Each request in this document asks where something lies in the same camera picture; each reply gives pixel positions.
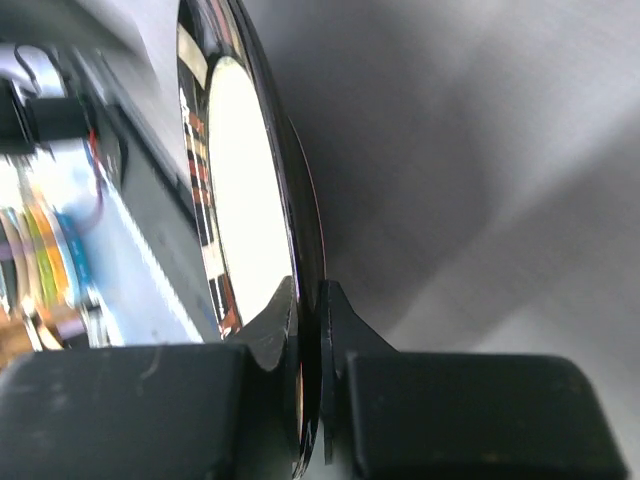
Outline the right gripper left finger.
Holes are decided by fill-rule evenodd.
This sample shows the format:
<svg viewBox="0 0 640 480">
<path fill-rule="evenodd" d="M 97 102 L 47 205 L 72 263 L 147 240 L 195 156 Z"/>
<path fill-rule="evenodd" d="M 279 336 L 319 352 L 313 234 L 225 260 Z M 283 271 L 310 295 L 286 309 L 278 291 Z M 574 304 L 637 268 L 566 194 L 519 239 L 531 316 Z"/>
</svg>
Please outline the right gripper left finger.
<svg viewBox="0 0 640 480">
<path fill-rule="evenodd" d="M 292 287 L 223 343 L 30 353 L 1 375 L 5 479 L 289 479 Z"/>
</svg>

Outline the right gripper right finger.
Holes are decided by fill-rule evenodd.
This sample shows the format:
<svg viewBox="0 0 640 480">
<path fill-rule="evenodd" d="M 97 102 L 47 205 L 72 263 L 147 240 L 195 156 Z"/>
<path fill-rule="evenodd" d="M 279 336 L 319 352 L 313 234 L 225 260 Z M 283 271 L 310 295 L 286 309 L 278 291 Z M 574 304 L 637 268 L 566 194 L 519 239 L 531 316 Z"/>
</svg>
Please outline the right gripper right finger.
<svg viewBox="0 0 640 480">
<path fill-rule="evenodd" d="M 320 288 L 324 459 L 342 479 L 624 479 L 596 391 L 553 355 L 403 352 Z"/>
</svg>

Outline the black rimmed beige plate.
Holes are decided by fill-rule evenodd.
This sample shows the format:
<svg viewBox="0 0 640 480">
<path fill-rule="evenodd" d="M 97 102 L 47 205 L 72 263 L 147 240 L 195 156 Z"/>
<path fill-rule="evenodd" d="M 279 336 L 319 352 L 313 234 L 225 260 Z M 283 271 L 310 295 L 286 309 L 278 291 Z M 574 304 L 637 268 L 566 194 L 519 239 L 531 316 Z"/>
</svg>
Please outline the black rimmed beige plate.
<svg viewBox="0 0 640 480">
<path fill-rule="evenodd" d="M 177 78 L 191 197 L 215 327 L 244 344 L 269 392 L 264 455 L 302 477 L 316 440 L 326 277 L 304 150 L 239 1 L 183 1 Z"/>
</svg>

